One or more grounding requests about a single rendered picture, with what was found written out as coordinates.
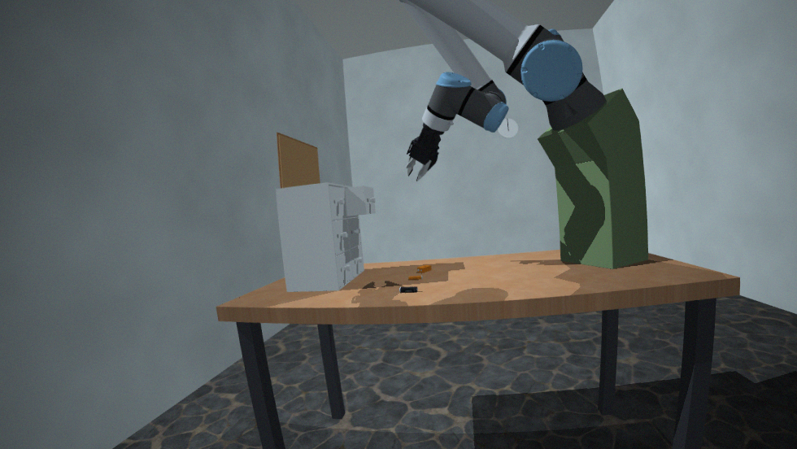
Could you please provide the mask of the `white chest of drawers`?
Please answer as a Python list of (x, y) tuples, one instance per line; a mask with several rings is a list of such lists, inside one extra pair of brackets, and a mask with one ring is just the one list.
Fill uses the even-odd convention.
[(340, 290), (336, 255), (350, 251), (362, 242), (335, 254), (329, 185), (319, 183), (276, 189), (281, 251), (287, 292)]

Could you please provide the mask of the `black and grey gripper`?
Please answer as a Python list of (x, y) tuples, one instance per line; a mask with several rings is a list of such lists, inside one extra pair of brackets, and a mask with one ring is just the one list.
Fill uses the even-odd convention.
[[(427, 171), (430, 170), (432, 166), (435, 165), (435, 163), (438, 160), (438, 154), (439, 154), (438, 153), (439, 146), (437, 140), (435, 140), (435, 137), (437, 135), (443, 135), (443, 134), (444, 132), (431, 129), (425, 123), (423, 123), (423, 129), (420, 133), (420, 136), (412, 140), (411, 145), (409, 146), (409, 148), (411, 149), (408, 149), (407, 151), (407, 154), (411, 152), (409, 155), (410, 158), (408, 164), (406, 166), (408, 176), (410, 176), (413, 170), (413, 166), (416, 164), (416, 160), (423, 164), (422, 168), (418, 173), (416, 181), (421, 179), (422, 176), (426, 174)], [(415, 144), (413, 142), (415, 142)], [(428, 157), (430, 158), (430, 160), (428, 159)]]

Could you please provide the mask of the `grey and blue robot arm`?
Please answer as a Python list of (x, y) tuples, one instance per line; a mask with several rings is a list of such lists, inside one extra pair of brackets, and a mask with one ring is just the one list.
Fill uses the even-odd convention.
[(508, 112), (505, 94), (458, 32), (501, 59), (508, 75), (543, 100), (555, 131), (606, 102), (582, 72), (578, 52), (555, 29), (528, 26), (490, 0), (399, 1), (453, 71), (441, 74), (425, 109), (422, 120), (431, 129), (446, 132), (460, 115), (494, 133)]

